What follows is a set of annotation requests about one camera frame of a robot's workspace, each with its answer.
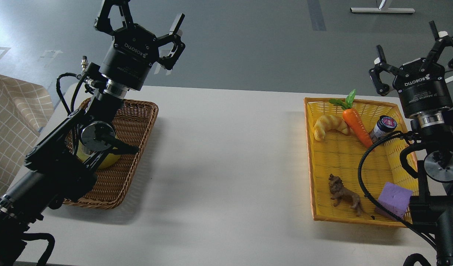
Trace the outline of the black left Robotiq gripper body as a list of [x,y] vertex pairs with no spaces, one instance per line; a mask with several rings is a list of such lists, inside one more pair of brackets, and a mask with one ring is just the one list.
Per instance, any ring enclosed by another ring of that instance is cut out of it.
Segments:
[[157,37],[140,25],[115,31],[99,72],[129,89],[140,91],[160,52]]

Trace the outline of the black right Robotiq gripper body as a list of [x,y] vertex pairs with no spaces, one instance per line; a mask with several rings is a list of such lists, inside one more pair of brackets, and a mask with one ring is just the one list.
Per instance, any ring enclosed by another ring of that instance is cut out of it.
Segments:
[[393,88],[398,92],[404,116],[414,119],[419,113],[448,110],[453,107],[449,90],[444,80],[445,68],[438,63],[426,63],[424,58],[415,59],[400,66],[403,76],[396,76]]

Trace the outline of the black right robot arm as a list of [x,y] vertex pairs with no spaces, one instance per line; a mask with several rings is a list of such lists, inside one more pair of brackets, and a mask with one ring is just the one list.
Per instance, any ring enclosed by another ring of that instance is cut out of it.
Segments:
[[[418,181],[418,194],[409,201],[411,222],[396,219],[427,241],[436,251],[436,265],[453,266],[453,101],[438,63],[443,50],[453,49],[453,36],[438,31],[429,22],[435,43],[426,57],[395,67],[387,63],[380,45],[378,57],[369,70],[377,94],[397,91],[404,116],[411,120],[407,133],[390,133],[373,144],[358,166],[358,181],[365,197],[379,204],[365,188],[361,173],[367,155],[379,145],[395,138],[408,143],[399,154],[402,168]],[[448,62],[453,70],[453,58]]]

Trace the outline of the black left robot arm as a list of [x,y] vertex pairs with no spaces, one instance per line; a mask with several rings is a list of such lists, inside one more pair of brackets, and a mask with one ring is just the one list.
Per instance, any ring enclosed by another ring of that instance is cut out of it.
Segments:
[[172,70],[185,49],[181,24],[175,18],[169,33],[157,37],[133,22],[128,0],[103,0],[94,22],[97,31],[112,37],[103,64],[82,57],[78,83],[67,105],[56,81],[56,91],[67,118],[26,155],[28,172],[0,197],[0,266],[12,266],[28,241],[46,240],[38,266],[45,266],[55,246],[49,233],[28,233],[42,220],[46,208],[59,208],[64,200],[77,202],[97,181],[96,170],[110,154],[137,154],[141,150],[115,136],[113,120],[125,103],[126,93],[140,91],[155,63]]

